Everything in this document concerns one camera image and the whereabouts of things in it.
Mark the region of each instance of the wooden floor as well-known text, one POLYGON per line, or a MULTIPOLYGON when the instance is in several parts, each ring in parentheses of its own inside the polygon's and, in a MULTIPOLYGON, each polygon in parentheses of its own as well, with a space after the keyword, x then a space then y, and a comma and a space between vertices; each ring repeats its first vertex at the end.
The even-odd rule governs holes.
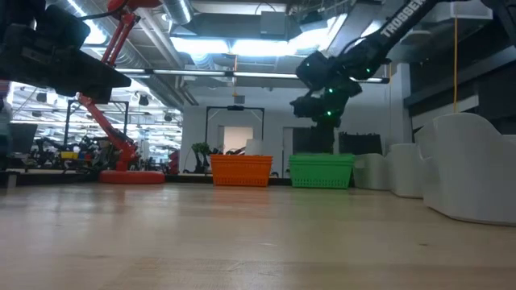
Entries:
POLYGON ((1 290, 515 289, 516 229, 352 190, 211 185, 0 194, 1 290))

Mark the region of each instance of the ceiling light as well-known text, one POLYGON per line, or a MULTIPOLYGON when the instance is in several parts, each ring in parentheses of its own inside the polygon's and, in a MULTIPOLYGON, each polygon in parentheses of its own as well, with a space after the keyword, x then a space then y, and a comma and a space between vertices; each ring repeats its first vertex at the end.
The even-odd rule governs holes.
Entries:
POLYGON ((294 50, 316 48, 328 37, 328 28, 306 31, 289 41, 289 46, 294 50))
POLYGON ((385 77, 370 77, 367 80, 357 80, 354 77, 350 77, 352 81, 360 82, 360 83, 373 83, 373 84, 388 84, 389 78, 385 77))
MULTIPOLYGON (((68 3, 80 16, 86 16, 86 12, 82 10, 75 1, 68 0, 68 3)), ((85 23, 89 26, 89 29, 91 29, 90 34, 86 37, 85 44, 104 44, 107 40, 107 36, 102 32, 102 30, 100 30, 100 28, 98 28, 98 26, 91 20, 86 20, 85 23)))
POLYGON ((374 20, 362 33, 360 37, 365 37, 367 35, 372 34, 373 32, 376 32, 378 29, 380 29, 381 23, 380 21, 374 20))
POLYGON ((127 73, 127 74, 126 74, 126 77, 130 77, 130 78, 143 78, 143 79, 148 79, 148 78, 151 78, 151 75, 149 75, 149 74, 137 75, 137 74, 130 74, 130 73, 127 73))
POLYGON ((187 69, 155 69, 155 74, 168 74, 175 76, 194 76, 194 77, 224 77, 225 72, 217 71, 198 71, 187 69))
POLYGON ((333 18, 328 19, 328 34, 327 37, 320 43, 319 51, 327 50, 330 47, 331 42, 339 33, 340 28, 343 26, 344 21, 346 21, 347 14, 341 14, 339 16, 335 16, 333 18))
POLYGON ((229 53, 226 40, 222 39, 183 39, 171 37, 172 43, 178 52, 189 54, 229 53))
MULTIPOLYGON (((104 114, 125 114, 126 112, 122 111, 104 111, 104 114)), ((128 112, 130 115, 150 115, 148 112, 128 112)))
POLYGON ((119 73, 145 73, 145 69, 141 68, 117 68, 119 73))
MULTIPOLYGON (((36 125, 46 125, 46 126, 65 126, 66 122, 58 122, 58 121, 32 121, 32 120, 12 120, 10 121, 14 124, 36 124, 36 125)), ((70 125, 85 125, 85 126, 94 126, 97 125, 93 122, 70 122, 70 125)))
POLYGON ((241 39, 231 52, 239 56, 287 56, 295 54, 295 49, 286 41, 241 39))
POLYGON ((235 77, 266 77, 297 80, 298 76, 293 73, 267 73, 267 72, 234 72, 235 77))

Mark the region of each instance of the pipe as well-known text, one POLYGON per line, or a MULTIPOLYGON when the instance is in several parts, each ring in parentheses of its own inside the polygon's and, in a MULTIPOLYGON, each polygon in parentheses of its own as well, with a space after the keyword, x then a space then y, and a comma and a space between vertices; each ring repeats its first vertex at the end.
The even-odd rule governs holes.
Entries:
POLYGON ((194 13, 189 0, 163 0, 164 12, 175 24, 185 25, 192 21, 194 13))
POLYGON ((152 33, 151 28, 147 26, 144 21, 139 22, 139 26, 142 27, 145 34, 152 41, 152 43, 156 46, 156 48, 160 51, 161 55, 167 60, 167 62, 176 68, 180 68, 179 64, 172 58, 170 53, 164 48, 163 44, 156 38, 156 35, 152 33))
POLYGON ((172 45, 169 37, 165 37, 163 32, 161 32, 160 26, 154 21, 152 15, 148 12, 147 9, 139 9, 137 10, 138 14, 145 19, 145 21, 151 26, 154 30, 158 38, 161 40, 161 43, 167 48, 172 58, 176 61, 178 68, 184 68, 184 65, 181 61, 181 56, 177 52, 176 48, 172 45))

